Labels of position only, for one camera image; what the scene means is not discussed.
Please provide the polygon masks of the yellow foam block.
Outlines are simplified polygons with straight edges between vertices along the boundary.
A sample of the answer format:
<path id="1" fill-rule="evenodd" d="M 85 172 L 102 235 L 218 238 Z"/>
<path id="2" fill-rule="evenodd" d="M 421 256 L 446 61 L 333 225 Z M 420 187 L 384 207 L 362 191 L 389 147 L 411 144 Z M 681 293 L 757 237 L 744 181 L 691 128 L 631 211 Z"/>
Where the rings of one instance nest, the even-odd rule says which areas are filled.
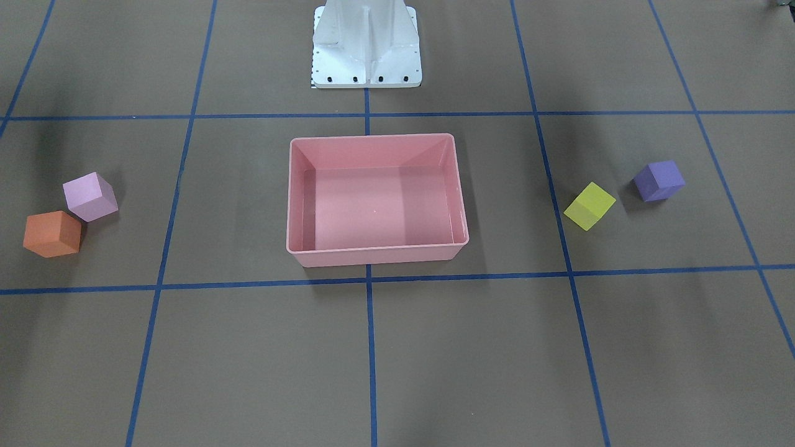
<path id="1" fill-rule="evenodd" d="M 564 211 L 564 216 L 583 231 L 589 231 L 616 203 L 613 195 L 598 184 L 589 183 Z"/>

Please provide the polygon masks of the light pink foam block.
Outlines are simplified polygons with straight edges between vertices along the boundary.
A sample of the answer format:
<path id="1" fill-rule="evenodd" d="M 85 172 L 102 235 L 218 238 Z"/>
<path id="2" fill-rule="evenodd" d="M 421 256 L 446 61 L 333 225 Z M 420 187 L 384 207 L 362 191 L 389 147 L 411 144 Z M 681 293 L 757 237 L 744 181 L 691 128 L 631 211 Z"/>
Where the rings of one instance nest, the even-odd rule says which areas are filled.
<path id="1" fill-rule="evenodd" d="M 62 188 L 68 210 L 85 222 L 119 211 L 112 186 L 97 172 L 65 182 Z"/>

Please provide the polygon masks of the pink plastic bin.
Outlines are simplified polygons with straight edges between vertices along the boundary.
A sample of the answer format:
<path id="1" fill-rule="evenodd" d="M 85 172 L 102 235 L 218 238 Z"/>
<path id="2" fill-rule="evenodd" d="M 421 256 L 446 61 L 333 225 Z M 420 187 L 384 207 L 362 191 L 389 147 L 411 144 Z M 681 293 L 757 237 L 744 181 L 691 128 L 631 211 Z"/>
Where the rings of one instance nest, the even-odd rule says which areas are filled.
<path id="1" fill-rule="evenodd" d="M 446 261 L 469 240 L 449 133 L 290 141 L 286 249 L 301 266 Z"/>

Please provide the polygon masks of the orange foam block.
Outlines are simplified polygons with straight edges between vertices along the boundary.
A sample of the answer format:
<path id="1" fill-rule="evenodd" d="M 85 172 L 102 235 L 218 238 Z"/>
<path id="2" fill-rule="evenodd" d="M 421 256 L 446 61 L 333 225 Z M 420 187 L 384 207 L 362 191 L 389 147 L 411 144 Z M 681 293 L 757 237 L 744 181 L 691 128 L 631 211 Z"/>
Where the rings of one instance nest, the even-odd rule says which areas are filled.
<path id="1" fill-rule="evenodd" d="M 80 251 L 81 237 L 82 221 L 67 212 L 29 215 L 23 247 L 44 258 L 70 255 Z"/>

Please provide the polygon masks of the purple foam block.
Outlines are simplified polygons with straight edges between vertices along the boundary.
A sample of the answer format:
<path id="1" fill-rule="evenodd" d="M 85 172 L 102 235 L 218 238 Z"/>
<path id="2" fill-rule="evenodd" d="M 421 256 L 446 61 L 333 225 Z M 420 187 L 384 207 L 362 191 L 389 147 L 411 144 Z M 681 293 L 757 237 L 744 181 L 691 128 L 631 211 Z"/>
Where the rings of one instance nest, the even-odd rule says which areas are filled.
<path id="1" fill-rule="evenodd" d="M 633 182 L 644 202 L 667 200 L 686 184 L 673 160 L 645 165 L 634 176 Z"/>

